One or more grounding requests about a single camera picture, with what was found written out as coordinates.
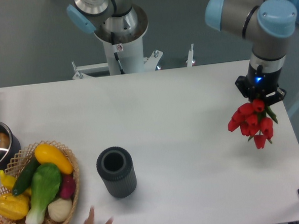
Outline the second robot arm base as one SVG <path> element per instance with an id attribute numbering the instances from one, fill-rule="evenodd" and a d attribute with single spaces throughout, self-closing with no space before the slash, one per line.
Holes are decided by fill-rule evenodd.
<path id="1" fill-rule="evenodd" d="M 113 45 L 133 42 L 148 28 L 145 11 L 132 0 L 73 0 L 66 11 L 82 32 Z"/>

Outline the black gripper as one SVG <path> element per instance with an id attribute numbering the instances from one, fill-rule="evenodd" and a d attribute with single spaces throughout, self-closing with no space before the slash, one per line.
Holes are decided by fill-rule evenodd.
<path id="1" fill-rule="evenodd" d="M 281 67 L 274 72 L 269 72 L 263 64 L 252 66 L 249 63 L 246 76 L 238 76 L 235 85 L 241 95 L 249 102 L 255 99 L 262 100 L 266 106 L 271 106 L 282 101 L 286 91 L 279 87 L 278 81 Z"/>

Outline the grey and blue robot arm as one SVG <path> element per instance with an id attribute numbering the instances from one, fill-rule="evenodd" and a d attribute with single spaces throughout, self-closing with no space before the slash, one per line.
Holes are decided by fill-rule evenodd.
<path id="1" fill-rule="evenodd" d="M 287 0 L 209 0 L 208 26 L 252 42 L 248 73 L 235 82 L 250 102 L 260 99 L 270 106 L 285 98 L 278 80 L 296 17 L 295 5 Z"/>

